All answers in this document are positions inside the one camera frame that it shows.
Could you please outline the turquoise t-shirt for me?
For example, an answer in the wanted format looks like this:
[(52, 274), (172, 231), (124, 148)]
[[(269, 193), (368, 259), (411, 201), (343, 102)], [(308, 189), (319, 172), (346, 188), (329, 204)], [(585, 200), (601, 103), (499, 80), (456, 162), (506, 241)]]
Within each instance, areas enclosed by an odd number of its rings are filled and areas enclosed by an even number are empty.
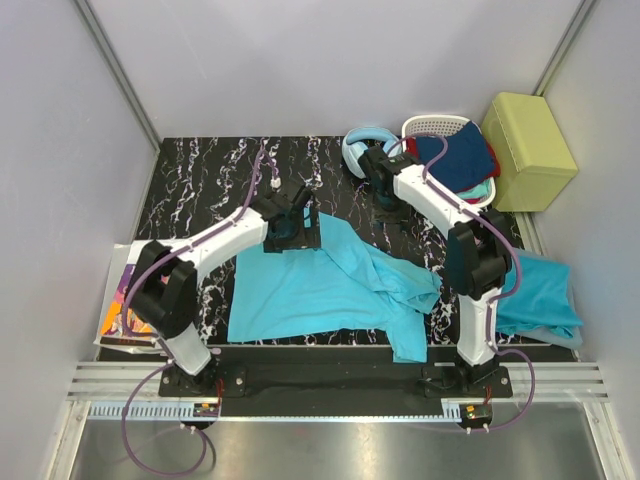
[(317, 250), (237, 255), (228, 341), (380, 330), (395, 361), (425, 362), (439, 276), (367, 244), (345, 220), (323, 214), (319, 223)]

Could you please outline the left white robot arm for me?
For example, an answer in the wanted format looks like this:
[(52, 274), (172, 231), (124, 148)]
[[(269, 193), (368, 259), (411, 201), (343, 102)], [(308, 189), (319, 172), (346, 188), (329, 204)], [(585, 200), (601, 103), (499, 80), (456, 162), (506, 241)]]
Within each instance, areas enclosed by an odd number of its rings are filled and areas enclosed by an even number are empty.
[(271, 189), (246, 200), (230, 216), (201, 233), (173, 242), (144, 244), (121, 308), (151, 328), (150, 337), (196, 396), (220, 385), (217, 362), (195, 326), (199, 288), (211, 271), (239, 253), (261, 246), (266, 253), (321, 246), (315, 196), (302, 183), (272, 182)]

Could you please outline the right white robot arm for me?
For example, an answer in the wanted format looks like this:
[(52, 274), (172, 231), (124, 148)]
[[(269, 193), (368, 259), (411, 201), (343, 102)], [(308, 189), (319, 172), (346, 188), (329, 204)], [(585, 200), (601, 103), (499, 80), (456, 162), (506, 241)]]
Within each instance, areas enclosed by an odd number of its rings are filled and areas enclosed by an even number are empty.
[(463, 395), (480, 394), (499, 367), (495, 331), (506, 275), (511, 269), (521, 273), (505, 216), (462, 201), (409, 153), (390, 157), (381, 147), (370, 147), (356, 165), (383, 209), (405, 203), (445, 237), (443, 276), (460, 307), (454, 384)]

